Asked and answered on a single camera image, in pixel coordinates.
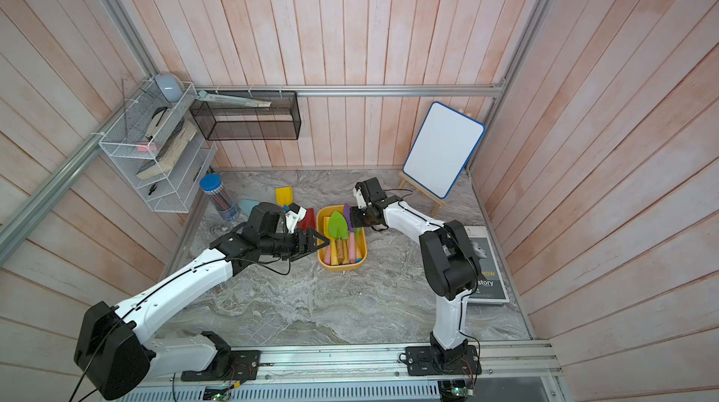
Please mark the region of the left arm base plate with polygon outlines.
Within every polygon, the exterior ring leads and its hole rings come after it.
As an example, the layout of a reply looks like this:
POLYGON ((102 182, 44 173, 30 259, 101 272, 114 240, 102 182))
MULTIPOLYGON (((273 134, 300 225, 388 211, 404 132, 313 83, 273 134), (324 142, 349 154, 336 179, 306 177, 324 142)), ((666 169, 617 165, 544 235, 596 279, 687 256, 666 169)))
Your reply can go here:
POLYGON ((261 351, 232 350, 221 351, 209 366, 202 371, 186 371, 181 381, 225 381, 245 383, 254 381, 258 375, 261 351))

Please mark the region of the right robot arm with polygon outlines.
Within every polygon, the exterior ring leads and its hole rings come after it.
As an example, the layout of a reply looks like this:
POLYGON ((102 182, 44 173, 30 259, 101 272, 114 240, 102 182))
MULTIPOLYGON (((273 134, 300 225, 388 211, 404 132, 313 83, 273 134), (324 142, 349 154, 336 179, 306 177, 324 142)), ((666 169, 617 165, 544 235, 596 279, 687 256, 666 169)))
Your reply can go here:
POLYGON ((462 331, 468 298, 483 280, 479 257, 464 225, 422 214, 403 198, 389 196, 374 177, 357 183, 353 194, 357 201, 350 208, 353 226, 377 232, 396 230, 419 245, 424 276, 436 294, 431 344, 444 356, 463 353, 468 346, 468 336, 462 331))

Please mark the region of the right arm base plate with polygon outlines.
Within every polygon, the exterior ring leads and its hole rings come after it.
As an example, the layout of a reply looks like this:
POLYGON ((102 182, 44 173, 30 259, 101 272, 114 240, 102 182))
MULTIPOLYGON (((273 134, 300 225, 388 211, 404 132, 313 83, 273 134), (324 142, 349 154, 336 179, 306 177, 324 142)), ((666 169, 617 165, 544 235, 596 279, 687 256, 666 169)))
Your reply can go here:
POLYGON ((439 346, 408 346, 398 360, 413 377, 437 375, 477 377, 482 373, 479 353, 474 345, 464 342, 445 351, 439 346))

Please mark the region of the large yellow plastic scoop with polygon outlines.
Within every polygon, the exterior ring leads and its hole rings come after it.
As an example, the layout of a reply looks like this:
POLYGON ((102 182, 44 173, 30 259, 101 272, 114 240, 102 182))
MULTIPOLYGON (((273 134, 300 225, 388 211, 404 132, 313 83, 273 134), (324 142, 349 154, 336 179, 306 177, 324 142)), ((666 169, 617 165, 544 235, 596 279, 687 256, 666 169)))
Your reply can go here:
POLYGON ((328 248, 331 248, 331 265, 328 265, 328 266, 336 266, 336 265, 338 265, 337 247, 336 247, 335 240, 330 232, 330 220, 331 220, 330 217, 324 218, 324 224, 323 224, 324 233, 330 239, 330 245, 328 246, 328 248))

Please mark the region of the green shovel wooden handle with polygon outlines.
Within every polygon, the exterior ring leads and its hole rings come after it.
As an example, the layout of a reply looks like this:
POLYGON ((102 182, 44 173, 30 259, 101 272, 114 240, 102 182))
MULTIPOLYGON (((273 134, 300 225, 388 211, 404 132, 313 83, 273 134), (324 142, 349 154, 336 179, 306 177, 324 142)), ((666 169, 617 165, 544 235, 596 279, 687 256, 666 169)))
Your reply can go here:
POLYGON ((343 213, 340 211, 332 212, 330 218, 330 232, 337 247, 338 265, 343 265, 346 261, 345 242, 348 239, 348 225, 343 213))

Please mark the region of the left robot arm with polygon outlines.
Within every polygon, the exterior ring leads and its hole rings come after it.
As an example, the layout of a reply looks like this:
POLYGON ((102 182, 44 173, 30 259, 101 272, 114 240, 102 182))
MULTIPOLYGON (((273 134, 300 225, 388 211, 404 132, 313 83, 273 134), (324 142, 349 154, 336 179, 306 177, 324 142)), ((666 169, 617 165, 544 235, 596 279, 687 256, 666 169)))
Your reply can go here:
POLYGON ((170 374, 210 381, 232 378, 238 366, 219 334, 157 340, 155 333, 206 291, 247 267, 293 263, 329 246, 314 228, 300 229, 294 216, 273 203, 256 205, 249 219, 218 237, 198 258, 153 287, 110 306, 91 306, 82 321, 74 361, 106 400, 127 395, 144 380, 170 374))

